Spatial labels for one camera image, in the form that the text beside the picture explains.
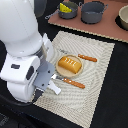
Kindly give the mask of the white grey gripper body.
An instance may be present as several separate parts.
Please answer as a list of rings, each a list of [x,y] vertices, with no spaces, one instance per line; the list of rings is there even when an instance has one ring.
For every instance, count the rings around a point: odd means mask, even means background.
[[[46,90],[55,70],[50,63],[53,53],[52,43],[44,34],[43,45],[35,55],[21,58],[6,55],[0,78],[7,82],[16,100],[27,103],[35,89]]]

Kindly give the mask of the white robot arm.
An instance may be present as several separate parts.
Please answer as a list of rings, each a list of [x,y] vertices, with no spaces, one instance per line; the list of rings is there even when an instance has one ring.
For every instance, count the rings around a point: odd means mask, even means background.
[[[27,103],[34,91],[44,91],[55,70],[47,34],[38,31],[47,0],[0,0],[0,40],[7,55],[0,77],[12,96]]]

